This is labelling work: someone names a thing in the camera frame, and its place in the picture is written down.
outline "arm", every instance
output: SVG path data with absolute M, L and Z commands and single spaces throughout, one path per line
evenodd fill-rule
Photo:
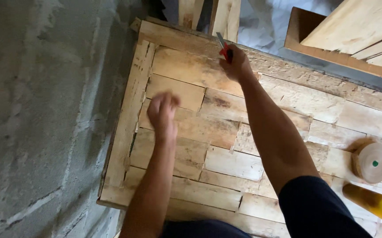
M 279 195 L 290 180 L 319 173 L 304 142 L 289 117 L 273 102 L 258 82 L 246 54 L 230 45 L 234 57 L 231 64 L 220 61 L 228 77 L 243 90 L 250 128 L 265 172 Z
M 153 155 L 129 204 L 121 238 L 156 238 L 162 232 L 172 185 L 178 132 L 173 117 L 178 105 L 171 93 L 151 100 L 147 115 L 155 129 Z

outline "hand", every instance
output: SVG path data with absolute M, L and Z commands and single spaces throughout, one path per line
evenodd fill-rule
M 234 57 L 231 64 L 226 60 L 220 59 L 219 64 L 225 71 L 229 79 L 241 83 L 241 80 L 254 77 L 247 55 L 236 45 L 229 45 Z
M 173 121 L 175 110 L 180 105 L 179 97 L 171 92 L 159 93 L 153 97 L 147 116 L 155 131 L 156 142 L 176 140 L 178 129 Z

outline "concrete wall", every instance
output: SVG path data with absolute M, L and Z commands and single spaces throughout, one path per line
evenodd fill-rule
M 140 0 L 0 0 L 0 237 L 113 237 L 95 204 Z

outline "black sleeve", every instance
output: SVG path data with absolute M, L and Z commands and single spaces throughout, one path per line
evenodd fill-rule
M 292 238 L 371 238 L 319 177 L 301 176 L 290 180 L 278 199 Z

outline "yellow tube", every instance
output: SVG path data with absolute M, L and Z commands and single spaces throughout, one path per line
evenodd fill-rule
M 382 219 L 382 194 L 348 183 L 343 186 L 344 197 Z

